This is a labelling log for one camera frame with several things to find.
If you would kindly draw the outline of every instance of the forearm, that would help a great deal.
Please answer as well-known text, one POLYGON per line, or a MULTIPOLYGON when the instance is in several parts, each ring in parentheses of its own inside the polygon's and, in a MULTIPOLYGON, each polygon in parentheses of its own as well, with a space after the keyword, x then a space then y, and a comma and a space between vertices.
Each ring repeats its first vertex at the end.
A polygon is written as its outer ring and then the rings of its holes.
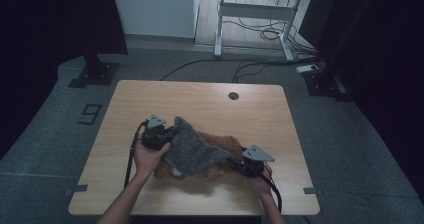
POLYGON ((140 194, 141 188, 149 176, 150 173, 136 174, 97 223, 127 223, 128 217, 137 201, 138 194, 140 194))
POLYGON ((286 223, 271 194, 261 195, 259 199, 261 200, 269 224, 286 223))

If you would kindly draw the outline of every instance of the dark background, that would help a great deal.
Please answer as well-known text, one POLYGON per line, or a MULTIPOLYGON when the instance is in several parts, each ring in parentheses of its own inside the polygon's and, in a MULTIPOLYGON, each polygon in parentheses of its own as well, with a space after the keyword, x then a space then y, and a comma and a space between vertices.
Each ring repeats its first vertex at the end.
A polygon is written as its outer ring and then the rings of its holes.
MULTIPOLYGON (((321 1, 312 0, 311 10, 325 10, 321 1)), ((328 22, 319 28, 322 38, 311 43, 342 71, 349 95, 423 200, 424 2, 325 0, 325 5, 333 1, 328 22)), ((58 65, 87 53, 127 51, 114 0, 0 0, 0 8, 3 156, 50 94, 58 65)), ((303 26, 317 33, 308 19, 314 20, 307 15, 303 26)))
POLYGON ((50 94, 60 64, 127 49, 115 0, 0 0, 0 8, 3 156, 50 94))
POLYGON ((300 33, 340 71, 423 201, 424 1, 312 0, 309 8, 300 33), (318 15, 328 15, 325 25, 313 23, 318 15))

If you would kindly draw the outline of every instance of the desk frame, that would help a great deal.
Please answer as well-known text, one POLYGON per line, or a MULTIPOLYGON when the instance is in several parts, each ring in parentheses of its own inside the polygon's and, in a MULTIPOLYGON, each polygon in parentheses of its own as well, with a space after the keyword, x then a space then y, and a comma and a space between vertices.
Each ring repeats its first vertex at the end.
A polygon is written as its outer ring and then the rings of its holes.
POLYGON ((224 16, 229 17, 245 17, 245 18, 256 18, 256 19, 270 19, 286 21, 284 32, 280 35, 280 43, 283 47, 284 54, 288 61, 294 61, 293 54, 290 50, 290 44, 288 42, 288 36, 290 29, 293 25, 294 18, 299 7, 300 0, 295 0, 295 3, 291 7, 275 7, 265 5, 253 5, 253 4, 239 4, 239 3, 226 3, 224 0, 219 2, 218 11, 218 29, 215 34, 215 57, 221 57, 222 55, 222 18, 224 16))

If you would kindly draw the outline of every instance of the gray metal bracket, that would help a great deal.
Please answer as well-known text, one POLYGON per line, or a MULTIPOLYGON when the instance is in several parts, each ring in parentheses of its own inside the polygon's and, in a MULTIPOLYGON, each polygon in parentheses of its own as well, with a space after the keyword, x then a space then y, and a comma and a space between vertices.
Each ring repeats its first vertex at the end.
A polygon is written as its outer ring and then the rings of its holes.
POLYGON ((275 158, 264 151, 257 145, 253 145, 249 147, 246 151, 243 152, 243 156, 253 160, 253 161, 266 161, 266 162, 274 162, 275 158))
POLYGON ((152 129, 160 125, 164 125, 166 123, 165 119, 159 117, 158 115, 152 114, 149 119, 149 124, 147 124, 147 128, 152 129))

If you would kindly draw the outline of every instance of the power strip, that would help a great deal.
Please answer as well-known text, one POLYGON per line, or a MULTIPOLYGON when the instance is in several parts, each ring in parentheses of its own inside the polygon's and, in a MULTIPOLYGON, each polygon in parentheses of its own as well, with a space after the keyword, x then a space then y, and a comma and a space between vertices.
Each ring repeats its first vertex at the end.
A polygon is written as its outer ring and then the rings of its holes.
POLYGON ((307 65, 307 66, 301 66, 296 68, 297 73, 303 73, 303 72, 310 72, 310 71, 317 71, 318 67, 316 65, 307 65))

